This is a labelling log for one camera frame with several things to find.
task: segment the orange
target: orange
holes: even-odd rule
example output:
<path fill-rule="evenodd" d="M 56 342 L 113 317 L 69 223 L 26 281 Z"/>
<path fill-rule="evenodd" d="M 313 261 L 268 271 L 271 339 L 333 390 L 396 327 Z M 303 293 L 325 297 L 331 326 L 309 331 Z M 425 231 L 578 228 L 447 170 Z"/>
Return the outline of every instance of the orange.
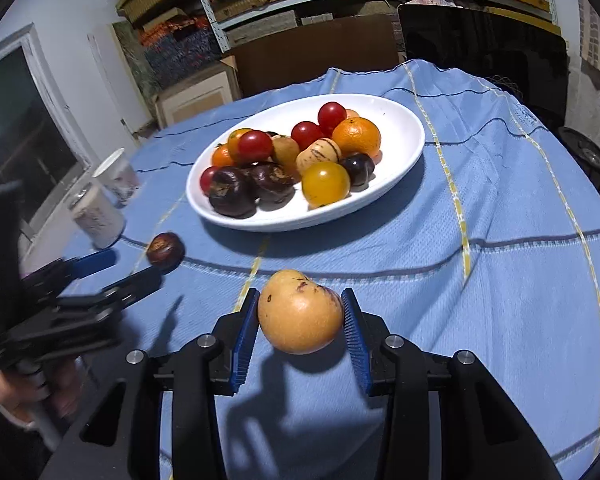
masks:
<path fill-rule="evenodd" d="M 373 157 L 380 152 L 380 130 L 362 117 L 344 119 L 335 127 L 331 139 L 343 153 L 361 152 Z"/>
<path fill-rule="evenodd" d="M 211 155 L 211 165 L 212 166 L 233 166 L 235 164 L 234 160 L 229 155 L 229 147 L 226 144 L 220 144 L 214 154 Z"/>
<path fill-rule="evenodd" d="M 253 128 L 238 128 L 237 130 L 234 130 L 229 134 L 226 143 L 229 146 L 229 155 L 231 155 L 231 158 L 233 160 L 240 161 L 238 141 L 240 140 L 240 137 L 242 137 L 246 132 L 250 132 L 251 130 L 253 130 Z"/>

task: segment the human hand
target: human hand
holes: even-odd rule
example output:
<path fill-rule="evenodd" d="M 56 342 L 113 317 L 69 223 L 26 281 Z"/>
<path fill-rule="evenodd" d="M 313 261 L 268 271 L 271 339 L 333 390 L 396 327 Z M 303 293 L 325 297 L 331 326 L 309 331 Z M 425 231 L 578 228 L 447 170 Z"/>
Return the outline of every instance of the human hand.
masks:
<path fill-rule="evenodd" d="M 47 380 L 52 385 L 51 402 L 60 416 L 75 412 L 80 399 L 82 378 L 75 361 L 62 361 Z M 0 405 L 24 422 L 30 422 L 26 405 L 45 399 L 46 388 L 12 370 L 0 371 Z"/>

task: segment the dark purple fruit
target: dark purple fruit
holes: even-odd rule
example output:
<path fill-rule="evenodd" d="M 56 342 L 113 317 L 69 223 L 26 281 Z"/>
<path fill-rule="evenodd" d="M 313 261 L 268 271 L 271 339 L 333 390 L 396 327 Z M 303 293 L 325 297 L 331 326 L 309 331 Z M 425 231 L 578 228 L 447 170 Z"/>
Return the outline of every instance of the dark purple fruit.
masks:
<path fill-rule="evenodd" d="M 279 203 L 294 192 L 294 180 L 281 166 L 259 164 L 250 170 L 256 192 L 265 202 Z"/>
<path fill-rule="evenodd" d="M 255 213 L 252 183 L 238 168 L 225 166 L 214 173 L 209 187 L 209 203 L 221 215 L 239 217 Z"/>
<path fill-rule="evenodd" d="M 354 153 L 346 156 L 340 163 L 349 173 L 352 186 L 364 186 L 369 182 L 376 169 L 373 160 L 366 153 Z"/>
<path fill-rule="evenodd" d="M 180 265 L 184 252 L 184 244 L 176 233 L 160 233 L 147 247 L 146 258 L 152 266 L 167 273 Z"/>

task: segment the tomato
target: tomato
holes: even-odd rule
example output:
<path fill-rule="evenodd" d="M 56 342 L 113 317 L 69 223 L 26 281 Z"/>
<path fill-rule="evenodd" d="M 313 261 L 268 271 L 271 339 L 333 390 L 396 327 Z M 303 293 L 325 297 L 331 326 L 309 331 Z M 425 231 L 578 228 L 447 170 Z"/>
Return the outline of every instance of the tomato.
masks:
<path fill-rule="evenodd" d="M 244 162 L 262 162 L 273 153 L 273 142 L 265 132 L 251 130 L 240 137 L 238 152 Z"/>
<path fill-rule="evenodd" d="M 333 101 L 323 104 L 320 111 L 318 111 L 318 124 L 320 124 L 320 129 L 328 137 L 331 137 L 333 129 L 346 118 L 347 109 Z"/>
<path fill-rule="evenodd" d="M 238 128 L 229 134 L 226 144 L 229 147 L 229 155 L 235 162 L 241 162 L 240 153 L 238 152 L 238 142 L 246 132 L 250 132 L 251 128 Z"/>
<path fill-rule="evenodd" d="M 324 137 L 324 133 L 316 123 L 302 121 L 291 130 L 291 138 L 298 143 L 300 151 L 303 152 L 316 140 Z"/>
<path fill-rule="evenodd" d="M 335 162 L 318 162 L 302 176 L 302 193 L 311 207 L 342 200 L 349 194 L 350 187 L 347 170 Z"/>
<path fill-rule="evenodd" d="M 211 179 L 214 177 L 214 173 L 218 170 L 218 166 L 209 166 L 200 175 L 200 189 L 205 196 L 209 196 L 209 187 L 211 186 Z"/>
<path fill-rule="evenodd" d="M 235 161 L 229 155 L 229 149 L 226 144 L 220 144 L 214 154 L 211 155 L 212 166 L 233 166 Z"/>

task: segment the table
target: table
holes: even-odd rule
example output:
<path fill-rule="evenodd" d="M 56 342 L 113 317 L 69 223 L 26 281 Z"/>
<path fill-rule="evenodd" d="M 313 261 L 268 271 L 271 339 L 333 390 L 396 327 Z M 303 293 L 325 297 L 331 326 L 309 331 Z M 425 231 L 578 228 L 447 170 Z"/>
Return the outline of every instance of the table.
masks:
<path fill-rule="evenodd" d="M 263 235 L 203 222 L 184 183 L 221 132 L 256 112 L 316 94 L 364 92 L 410 108 L 426 131 L 415 167 L 373 205 L 296 232 Z M 491 83 L 421 60 L 388 72 L 330 69 L 305 84 L 225 105 L 159 132 L 133 160 L 142 187 L 124 214 L 119 262 L 78 282 L 98 290 L 147 265 L 159 232 L 184 263 L 126 311 L 126 344 L 175 351 L 209 332 L 282 268 L 340 292 L 423 350 L 473 350 L 525 415 L 566 480 L 600 448 L 600 197 L 567 151 Z M 93 251 L 77 234 L 66 256 Z M 382 400 L 359 392 L 342 338 L 311 356 L 258 334 L 247 382 L 217 397 L 231 480 L 373 477 Z M 170 472 L 170 407 L 161 473 Z"/>

